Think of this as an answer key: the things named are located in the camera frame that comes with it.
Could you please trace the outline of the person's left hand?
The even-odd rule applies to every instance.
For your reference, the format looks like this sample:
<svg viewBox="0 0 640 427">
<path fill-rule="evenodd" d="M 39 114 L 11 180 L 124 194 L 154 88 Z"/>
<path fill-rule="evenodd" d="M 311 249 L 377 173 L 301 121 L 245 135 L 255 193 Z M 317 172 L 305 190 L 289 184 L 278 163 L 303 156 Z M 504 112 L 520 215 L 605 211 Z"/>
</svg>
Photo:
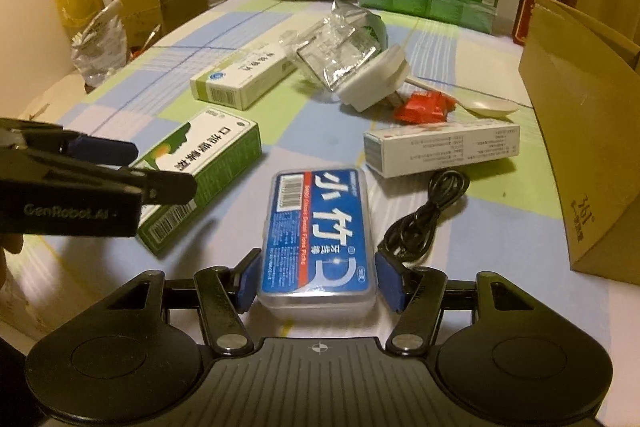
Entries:
<svg viewBox="0 0 640 427">
<path fill-rule="evenodd" d="M 6 283 L 6 278 L 8 277 L 6 254 L 19 254 L 22 251 L 23 245 L 24 236 L 22 234 L 0 234 L 0 286 L 3 286 L 4 283 Z"/>
</svg>

